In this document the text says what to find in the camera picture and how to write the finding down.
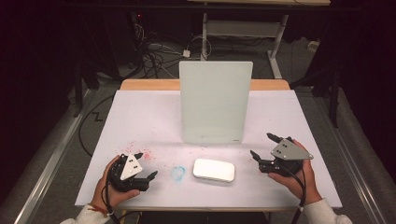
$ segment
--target white sleeve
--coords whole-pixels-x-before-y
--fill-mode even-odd
[[[337,216],[326,199],[304,206],[309,224],[352,224],[344,215]]]
[[[61,224],[105,224],[110,219],[110,217],[105,217],[102,213],[90,209],[93,207],[85,205],[76,219],[69,218]]]

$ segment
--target dark background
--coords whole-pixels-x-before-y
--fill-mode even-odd
[[[356,6],[363,2],[332,1],[332,4]],[[375,1],[361,16],[339,17],[332,23],[327,23],[328,18],[320,16],[290,16],[284,37],[286,41],[302,36],[311,40],[321,37],[322,42],[307,75],[312,76],[323,66],[328,66],[328,62],[337,64],[341,87],[355,116],[378,157],[395,179],[392,150],[396,139],[396,46],[391,6],[385,0]],[[176,15],[176,18],[188,18],[181,21],[162,20],[162,16],[168,16],[167,12],[146,16],[145,22],[151,29],[164,33],[170,31],[170,34],[179,30],[179,36],[185,40],[194,32],[194,27],[201,27],[196,14],[185,12]],[[132,48],[132,35],[131,39],[125,37],[125,33],[115,35],[117,29],[113,30],[115,34],[104,35],[104,30],[114,25],[112,21],[122,20],[120,17],[86,14],[85,22],[96,27],[89,32],[79,20],[80,17],[58,8],[56,1],[50,0],[19,0],[0,7],[1,203],[69,107],[67,93],[74,84],[77,62],[90,62],[81,64],[82,75],[94,88],[97,81],[92,74],[95,71],[101,70],[117,77],[117,63],[125,57],[134,57],[118,57],[119,54],[114,53],[117,48]],[[166,26],[174,29],[163,29]],[[90,33],[101,41],[101,48],[92,43]],[[121,41],[124,47],[112,45],[112,41]],[[105,58],[98,58],[98,52]],[[320,78],[315,79],[310,85],[321,81]]]

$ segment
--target blue stain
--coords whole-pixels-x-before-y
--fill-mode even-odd
[[[172,169],[171,176],[175,181],[181,181],[184,174],[186,174],[186,168],[183,166],[177,166]]]

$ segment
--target human hand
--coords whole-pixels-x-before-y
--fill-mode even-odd
[[[293,139],[293,143],[305,149],[303,145],[301,145],[299,142]],[[310,203],[315,203],[320,200],[322,200],[318,189],[317,189],[317,184],[315,182],[315,174],[314,170],[312,169],[311,166],[311,160],[304,160],[303,161],[303,170],[299,171],[296,176],[301,180],[301,182],[304,183],[304,177],[305,177],[305,188],[306,188],[306,197],[305,197],[305,204],[310,204]],[[294,194],[298,199],[302,199],[303,197],[303,190],[297,180],[294,179],[294,177],[289,176],[285,177],[276,173],[269,173],[268,176],[272,179],[274,179],[277,183],[285,186],[286,188],[289,189],[289,191]]]
[[[93,194],[93,198],[92,201],[90,203],[90,205],[93,206],[97,206],[100,207],[104,210],[107,211],[106,209],[106,205],[102,200],[102,197],[105,198],[106,197],[106,193],[103,190],[103,188],[106,185],[106,178],[107,178],[107,173],[108,170],[110,169],[111,165],[119,159],[120,156],[116,156],[107,166],[105,171],[103,172],[103,176],[102,178],[99,179],[97,185],[96,185],[96,189],[95,189],[95,193]],[[140,194],[140,191],[137,189],[131,189],[127,192],[119,192],[116,191],[115,189],[113,189],[113,187],[111,185],[108,186],[108,199],[110,200],[110,205],[111,207],[116,207],[119,203],[122,203],[126,200],[132,199],[133,197],[137,196]]]

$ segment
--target white table surface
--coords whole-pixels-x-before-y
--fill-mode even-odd
[[[285,187],[259,171],[250,150],[271,160],[276,143],[267,133],[291,136],[314,155],[318,190],[331,207],[342,207],[327,167],[294,91],[251,91],[243,143],[196,146],[181,141],[179,91],[118,91],[93,153],[76,205],[92,199],[97,180],[117,154],[143,152],[139,160],[146,177],[158,171],[147,191],[119,208],[140,211],[275,211],[295,208],[297,200]],[[231,162],[231,183],[194,177],[196,159]]]

